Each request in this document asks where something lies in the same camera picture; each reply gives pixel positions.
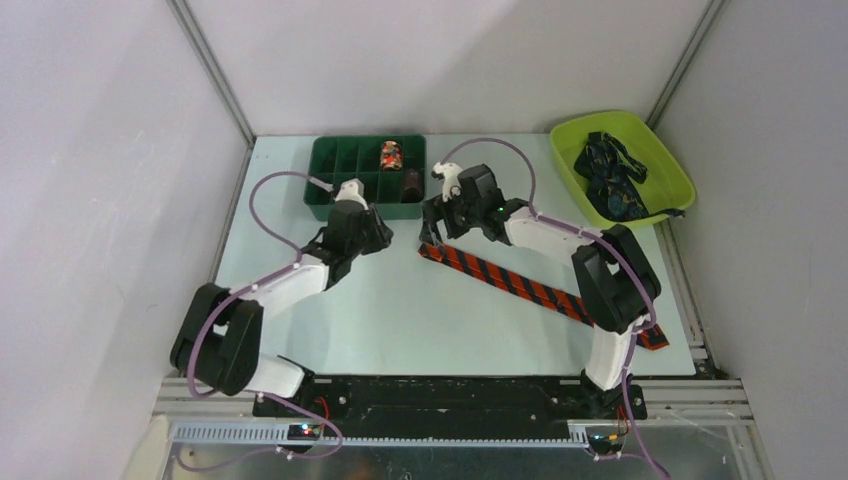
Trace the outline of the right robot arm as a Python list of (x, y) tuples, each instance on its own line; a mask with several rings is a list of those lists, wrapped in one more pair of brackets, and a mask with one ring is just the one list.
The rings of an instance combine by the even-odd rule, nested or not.
[[(590, 322), (589, 359), (578, 398), (596, 418), (632, 421), (637, 396), (631, 364), (638, 337), (656, 323), (661, 285), (633, 232), (623, 225), (582, 228), (538, 212), (528, 200), (506, 199), (486, 165), (439, 163), (439, 194), (422, 205), (422, 257), (554, 311)], [(579, 293), (560, 292), (448, 245), (472, 230), (492, 242), (532, 250), (572, 269)]]

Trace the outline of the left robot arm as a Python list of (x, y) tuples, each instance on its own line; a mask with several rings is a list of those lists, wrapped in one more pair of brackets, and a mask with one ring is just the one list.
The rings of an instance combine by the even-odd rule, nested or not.
[(310, 370), (261, 353), (262, 325), (335, 286), (357, 257), (388, 248), (392, 236), (375, 205), (337, 202), (299, 261), (240, 289), (199, 287), (171, 348), (171, 365), (215, 392), (273, 394), (290, 415), (308, 414), (316, 403), (315, 388), (304, 382)]

